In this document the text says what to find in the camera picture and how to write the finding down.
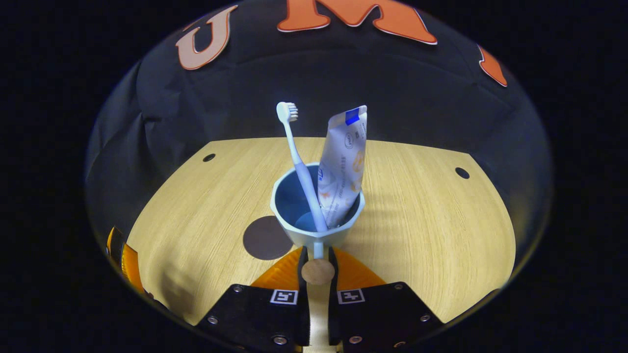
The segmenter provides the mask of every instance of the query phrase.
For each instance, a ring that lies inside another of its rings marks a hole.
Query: white toothbrush
[[[292,130],[290,129],[290,122],[295,121],[298,117],[298,109],[294,103],[280,102],[277,104],[277,117],[286,129],[286,137],[288,138],[288,146],[290,146],[290,154],[292,155],[292,162],[295,164],[296,174],[299,176],[301,182],[301,188],[305,192],[305,197],[310,204],[310,211],[314,218],[314,226],[317,232],[327,231],[327,223],[325,223],[325,216],[318,204],[318,197],[314,191],[314,184],[308,167],[303,164],[299,152],[296,151],[295,139],[292,136]]]

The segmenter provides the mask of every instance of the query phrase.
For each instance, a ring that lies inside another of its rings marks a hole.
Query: toothpaste tube
[[[318,166],[318,201],[329,229],[336,228],[362,190],[366,152],[366,106],[329,119]]]

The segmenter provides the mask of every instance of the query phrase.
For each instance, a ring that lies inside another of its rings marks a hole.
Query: wooden tabletop
[[[295,141],[305,163],[318,162],[324,138]],[[406,282],[442,322],[507,282],[511,220],[471,156],[371,140],[366,151],[366,206],[342,250],[384,281]],[[292,167],[285,138],[213,141],[198,151],[155,193],[127,240],[145,289],[196,325],[229,285],[262,275],[277,260],[249,255],[242,235],[273,215],[273,184]],[[312,346],[304,350],[326,351],[328,292],[310,290]]]

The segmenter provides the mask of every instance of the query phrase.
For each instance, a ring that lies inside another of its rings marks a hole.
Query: cup
[[[306,166],[314,183],[314,190],[318,194],[318,163],[310,163]],[[364,194],[360,191],[353,206],[338,227],[325,232],[317,232],[305,192],[294,168],[275,182],[271,196],[271,209],[283,230],[295,245],[312,249],[315,259],[323,258],[324,246],[342,244],[363,208]]]

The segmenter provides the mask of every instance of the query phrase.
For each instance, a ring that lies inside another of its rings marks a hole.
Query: screw
[[[286,337],[283,337],[283,336],[275,336],[273,338],[273,342],[275,342],[275,344],[278,344],[278,345],[285,345],[286,343],[288,343],[288,339],[286,339]]]

